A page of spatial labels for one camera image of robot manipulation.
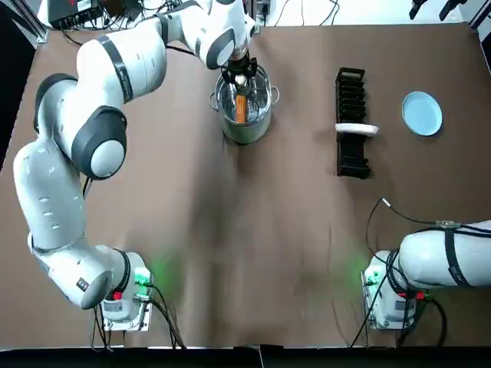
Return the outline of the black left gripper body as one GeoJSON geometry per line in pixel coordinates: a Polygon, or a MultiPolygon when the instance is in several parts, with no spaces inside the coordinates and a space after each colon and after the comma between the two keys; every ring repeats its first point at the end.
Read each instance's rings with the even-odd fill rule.
{"type": "Polygon", "coordinates": [[[227,64],[229,72],[256,72],[256,58],[245,55],[244,57],[233,60],[230,59],[227,64]]]}

